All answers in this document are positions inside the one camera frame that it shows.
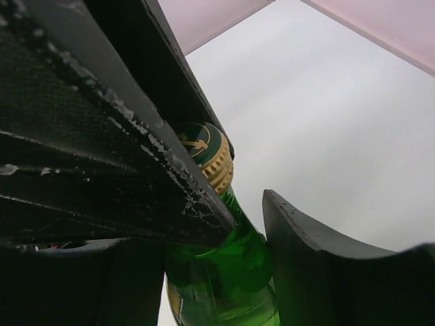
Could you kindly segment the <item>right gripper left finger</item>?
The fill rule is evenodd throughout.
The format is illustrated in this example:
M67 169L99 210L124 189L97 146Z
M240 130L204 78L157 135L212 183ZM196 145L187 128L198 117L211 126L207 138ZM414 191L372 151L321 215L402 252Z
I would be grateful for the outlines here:
M2 325L156 325L159 244L90 240L68 249L1 245Z

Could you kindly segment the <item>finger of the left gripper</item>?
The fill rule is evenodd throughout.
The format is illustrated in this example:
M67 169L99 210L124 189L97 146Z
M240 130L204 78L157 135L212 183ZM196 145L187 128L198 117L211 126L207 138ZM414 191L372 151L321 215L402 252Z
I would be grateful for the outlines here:
M201 120L157 1L2 1L1 241L221 245L234 218L174 131Z

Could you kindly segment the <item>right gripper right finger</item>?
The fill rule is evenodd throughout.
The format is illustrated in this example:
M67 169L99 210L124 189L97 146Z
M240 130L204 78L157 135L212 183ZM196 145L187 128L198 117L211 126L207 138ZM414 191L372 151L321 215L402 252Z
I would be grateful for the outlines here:
M271 189L262 209L282 325L434 324L434 245L360 242Z

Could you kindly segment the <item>green glass bottle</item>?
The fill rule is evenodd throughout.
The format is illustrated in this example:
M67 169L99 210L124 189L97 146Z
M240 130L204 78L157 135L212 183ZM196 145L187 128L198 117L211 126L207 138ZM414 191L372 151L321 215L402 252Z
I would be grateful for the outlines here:
M232 190L228 139L208 122L182 122L174 130L235 220L234 229L216 249L167 249L167 296L176 323L279 325L271 254Z

